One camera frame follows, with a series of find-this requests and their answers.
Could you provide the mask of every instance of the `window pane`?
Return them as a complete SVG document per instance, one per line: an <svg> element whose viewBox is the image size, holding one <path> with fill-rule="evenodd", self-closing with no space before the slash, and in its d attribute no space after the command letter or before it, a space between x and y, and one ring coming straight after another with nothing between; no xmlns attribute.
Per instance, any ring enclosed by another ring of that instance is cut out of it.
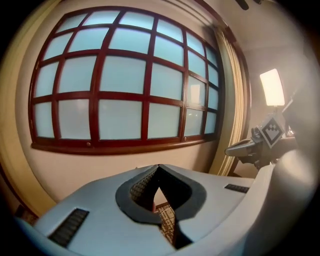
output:
<svg viewBox="0 0 320 256"><path fill-rule="evenodd" d="M64 52L71 35L72 33L68 33L54 38L49 44L43 59L46 60L61 55Z"/></svg>
<svg viewBox="0 0 320 256"><path fill-rule="evenodd" d="M150 95L181 101L182 88L182 72L153 63Z"/></svg>
<svg viewBox="0 0 320 256"><path fill-rule="evenodd" d="M99 100L99 136L102 140L141 138L142 102Z"/></svg>
<svg viewBox="0 0 320 256"><path fill-rule="evenodd" d="M69 49L70 52L100 49L109 28L92 28L76 33Z"/></svg>
<svg viewBox="0 0 320 256"><path fill-rule="evenodd" d="M38 137L54 138L51 102L35 105L35 127Z"/></svg>
<svg viewBox="0 0 320 256"><path fill-rule="evenodd" d="M205 105L206 101L206 84L204 82L189 76L188 79L188 100L189 104Z"/></svg>
<svg viewBox="0 0 320 256"><path fill-rule="evenodd" d="M46 65L40 69L39 76L36 81L36 87L35 87L36 97L52 94L57 67L58 67L58 62L55 62L49 65Z"/></svg>
<svg viewBox="0 0 320 256"><path fill-rule="evenodd" d="M205 50L204 46L202 45L202 42L195 38L193 35L186 33L186 42L187 45L194 49L196 52L200 53L202 56L205 56Z"/></svg>
<svg viewBox="0 0 320 256"><path fill-rule="evenodd" d="M150 103L148 139L177 137L181 107Z"/></svg>
<svg viewBox="0 0 320 256"><path fill-rule="evenodd" d="M103 65L100 90L142 94L145 71L145 60L107 56Z"/></svg>
<svg viewBox="0 0 320 256"><path fill-rule="evenodd" d="M159 36L155 38L154 56L179 66L184 65L184 49L180 45Z"/></svg>
<svg viewBox="0 0 320 256"><path fill-rule="evenodd" d="M78 27L80 25L80 23L82 22L82 20L86 17L86 13L85 14L80 14L74 17L70 17L67 18L62 25L58 28L58 30L56 32L60 32L60 31L64 31L64 30L68 30L68 29L72 29L75 27Z"/></svg>
<svg viewBox="0 0 320 256"><path fill-rule="evenodd" d="M188 63L190 71L202 76L203 78L206 77L206 64L202 58L195 55L193 52L188 51Z"/></svg>
<svg viewBox="0 0 320 256"><path fill-rule="evenodd" d="M175 25L172 25L172 24L162 20L162 19L159 19L156 31L159 33L162 33L164 35L167 35L173 39L176 39L180 42L183 41L181 29Z"/></svg>
<svg viewBox="0 0 320 256"><path fill-rule="evenodd" d="M60 78L59 93L89 91L96 56L67 59Z"/></svg>
<svg viewBox="0 0 320 256"><path fill-rule="evenodd" d="M201 134L203 111L187 108L184 136L192 136Z"/></svg>
<svg viewBox="0 0 320 256"><path fill-rule="evenodd" d="M89 100L61 100L59 124L62 139L90 139Z"/></svg>
<svg viewBox="0 0 320 256"><path fill-rule="evenodd" d="M84 22L83 25L111 24L115 21L118 14L118 10L96 11L90 15L90 17Z"/></svg>
<svg viewBox="0 0 320 256"><path fill-rule="evenodd" d="M213 134L215 132L216 127L216 113L208 112L206 114L206 121L205 121L205 134Z"/></svg>
<svg viewBox="0 0 320 256"><path fill-rule="evenodd" d="M209 71L209 81L213 83L215 86L219 86L218 71L216 71L211 65L208 65L208 71Z"/></svg>
<svg viewBox="0 0 320 256"><path fill-rule="evenodd" d="M218 91L209 86L208 108L218 109Z"/></svg>
<svg viewBox="0 0 320 256"><path fill-rule="evenodd" d="M123 18L120 20L119 23L151 30L154 24L154 17L141 14L141 13L128 11L125 13L125 15L123 16Z"/></svg>
<svg viewBox="0 0 320 256"><path fill-rule="evenodd" d="M205 48L206 50L206 58L212 62L215 66L217 65L217 59L216 59L216 55L214 54L214 52L212 50L210 50L208 47Z"/></svg>
<svg viewBox="0 0 320 256"><path fill-rule="evenodd" d="M148 53L150 34L132 29L117 28L110 42L110 49Z"/></svg>

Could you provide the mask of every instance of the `carpet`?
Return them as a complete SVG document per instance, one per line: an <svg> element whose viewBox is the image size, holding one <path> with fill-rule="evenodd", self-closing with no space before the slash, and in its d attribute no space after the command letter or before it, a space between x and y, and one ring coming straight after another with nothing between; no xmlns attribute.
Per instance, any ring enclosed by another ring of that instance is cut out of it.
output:
<svg viewBox="0 0 320 256"><path fill-rule="evenodd" d="M162 219L162 225L161 225L160 231L164 235L164 237L172 244L173 237L174 237L174 230L175 230L174 210L167 203L167 204L161 204L157 206L154 213L160 215Z"/></svg>

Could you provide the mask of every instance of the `black vent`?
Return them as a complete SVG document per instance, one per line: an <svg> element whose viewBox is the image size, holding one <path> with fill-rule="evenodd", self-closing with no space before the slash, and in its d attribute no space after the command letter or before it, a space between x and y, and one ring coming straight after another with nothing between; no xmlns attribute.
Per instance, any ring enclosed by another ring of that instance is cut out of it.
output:
<svg viewBox="0 0 320 256"><path fill-rule="evenodd" d="M224 187L227 190L233 190L241 193L247 193L249 190L249 187L246 186L238 186L238 185L233 185L233 184L228 184Z"/></svg>
<svg viewBox="0 0 320 256"><path fill-rule="evenodd" d="M62 247L67 247L88 214L86 210L78 208L73 210L48 238Z"/></svg>

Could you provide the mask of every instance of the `floor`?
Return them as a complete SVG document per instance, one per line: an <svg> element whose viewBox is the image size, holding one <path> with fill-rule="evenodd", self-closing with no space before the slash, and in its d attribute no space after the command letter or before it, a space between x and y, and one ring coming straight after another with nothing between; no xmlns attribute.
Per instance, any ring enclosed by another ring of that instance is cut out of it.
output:
<svg viewBox="0 0 320 256"><path fill-rule="evenodd" d="M31 226L33 226L38 219L37 216L25 209L22 205L19 205L14 215L23 219L25 222L28 222Z"/></svg>
<svg viewBox="0 0 320 256"><path fill-rule="evenodd" d="M161 233L172 244L175 228L175 212L168 203L157 206L155 213L158 213L162 219Z"/></svg>

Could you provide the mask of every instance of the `window frame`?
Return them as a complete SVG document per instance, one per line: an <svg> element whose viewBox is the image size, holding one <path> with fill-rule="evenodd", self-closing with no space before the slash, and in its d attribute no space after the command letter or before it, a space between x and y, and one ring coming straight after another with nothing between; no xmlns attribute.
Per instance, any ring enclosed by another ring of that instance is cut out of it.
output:
<svg viewBox="0 0 320 256"><path fill-rule="evenodd" d="M94 24L82 26L92 12L97 11L120 11L112 24ZM135 12L154 17L152 29L146 29L133 25L119 24L121 18L126 12ZM56 31L60 25L72 16L87 14L79 26L70 28L60 32ZM173 39L165 34L157 32L157 24L159 19L164 20L172 25L179 27L182 31L183 42ZM93 28L109 28L100 49L89 49L81 51L68 52L73 39L78 31L83 29ZM143 31L150 33L150 42L148 53L139 53L127 50L109 49L109 44L113 37L116 28L127 28L137 31ZM62 36L73 32L71 35L63 53L58 56L51 57L43 60L46 50L53 38ZM187 45L187 32L201 41L204 56L196 52ZM155 40L156 36L167 39L183 47L183 66L179 66L170 61L164 60L154 56ZM175 148L181 148L191 145L196 145L204 142L214 141L219 139L222 129L223 117L224 117L224 105L225 105L225 87L224 87L224 69L222 65L221 55L218 49L218 44L215 35L212 36L215 47L212 47L204 39L198 36L196 33L185 27L184 25L168 18L163 15L157 14L152 11L133 7L123 6L99 6L76 10L66 13L59 22L55 25L49 36L45 40L38 58L33 69L28 101L28 117L29 128L32 139L31 147L38 150L64 153L64 154L80 154L80 155L120 155L120 154L135 154L143 152L154 152L161 150L169 150ZM218 72L218 86L209 82L208 65L210 61L207 59L207 48L209 48L216 56L217 66L211 63L211 66ZM205 78L189 70L188 63L188 51L191 51L201 59L205 61ZM106 56L118 56L129 57L146 61L143 94L129 93L129 92L115 92L115 91L99 91L100 81L102 76L103 64ZM58 93L59 79L63 70L66 59L84 57L84 56L96 56L96 62L93 68L92 80L90 84L90 91L73 91ZM36 93L36 81L39 75L41 67L58 62L56 75L53 83L52 94L35 97ZM172 68L181 71L183 74L182 80L182 100L164 98L159 96L150 95L151 89L151 75L153 63L164 65L168 68ZM188 104L188 78L192 76L205 83L205 106ZM218 92L218 107L217 109L208 108L209 101L209 87L214 88ZM75 100L75 99L89 99L89 128L91 139L62 139L59 125L59 109L58 101L61 100ZM98 120L98 104L99 100L127 100L127 101L140 101L142 102L142 120L141 120L141 139L124 139L124 140L100 140L99 139L99 120ZM38 137L35 123L35 104L51 102L51 114L52 114L52 127L54 138ZM148 121L149 121L149 103L165 104L171 106L181 107L178 136L171 138L153 138L148 139ZM186 113L187 108L202 110L202 127L200 135L184 136ZM213 112L216 114L216 123L214 133L205 134L207 112Z"/></svg>

